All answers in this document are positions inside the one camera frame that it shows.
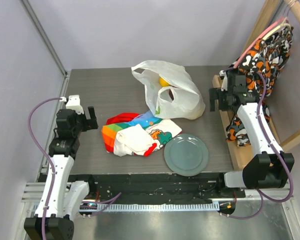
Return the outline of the white plastic bag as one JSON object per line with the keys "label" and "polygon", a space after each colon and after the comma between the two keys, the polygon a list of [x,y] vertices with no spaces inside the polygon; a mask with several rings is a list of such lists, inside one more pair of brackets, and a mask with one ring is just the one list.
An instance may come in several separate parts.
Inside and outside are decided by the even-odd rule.
{"label": "white plastic bag", "polygon": [[[203,97],[183,66],[162,60],[146,60],[131,67],[131,73],[144,85],[145,102],[155,117],[195,120],[205,111]],[[162,87],[160,78],[170,86]]]}

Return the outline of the colourful rainbow cartoon cloth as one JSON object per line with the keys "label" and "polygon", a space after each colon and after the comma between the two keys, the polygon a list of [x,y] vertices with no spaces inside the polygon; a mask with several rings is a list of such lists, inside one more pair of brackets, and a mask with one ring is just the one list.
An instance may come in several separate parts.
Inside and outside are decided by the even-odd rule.
{"label": "colourful rainbow cartoon cloth", "polygon": [[182,129],[171,119],[123,112],[109,118],[101,129],[105,150],[116,156],[148,157],[179,135]]}

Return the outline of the grey-blue round plate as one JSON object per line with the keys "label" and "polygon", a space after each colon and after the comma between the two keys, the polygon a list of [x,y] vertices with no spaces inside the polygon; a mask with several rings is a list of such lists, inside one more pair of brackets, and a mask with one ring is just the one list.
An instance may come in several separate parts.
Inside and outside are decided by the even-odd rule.
{"label": "grey-blue round plate", "polygon": [[192,177],[207,167],[209,151],[197,136],[182,133],[165,145],[164,160],[174,173]]}

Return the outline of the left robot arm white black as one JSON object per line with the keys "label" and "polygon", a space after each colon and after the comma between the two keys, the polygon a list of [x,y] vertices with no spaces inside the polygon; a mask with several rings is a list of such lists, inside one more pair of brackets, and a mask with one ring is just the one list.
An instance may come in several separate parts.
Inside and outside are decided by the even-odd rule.
{"label": "left robot arm white black", "polygon": [[80,146],[82,132],[98,128],[94,107],[88,107],[90,118],[73,109],[61,109],[56,114],[56,128],[48,153],[46,182],[33,217],[27,217],[24,230],[32,240],[71,240],[74,218],[84,199],[92,199],[97,192],[91,175],[80,176],[68,184]]}

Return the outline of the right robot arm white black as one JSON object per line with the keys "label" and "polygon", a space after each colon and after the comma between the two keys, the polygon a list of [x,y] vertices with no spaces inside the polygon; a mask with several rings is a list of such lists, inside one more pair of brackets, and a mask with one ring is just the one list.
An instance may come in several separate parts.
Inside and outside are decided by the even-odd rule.
{"label": "right robot arm white black", "polygon": [[222,70],[221,87],[209,89],[209,108],[214,111],[232,110],[242,121],[247,132],[253,157],[239,171],[224,174],[216,184],[216,193],[223,198],[234,188],[274,189],[283,188],[295,163],[292,154],[285,153],[273,136],[265,119],[262,100],[257,91],[249,91],[246,76],[238,70]]}

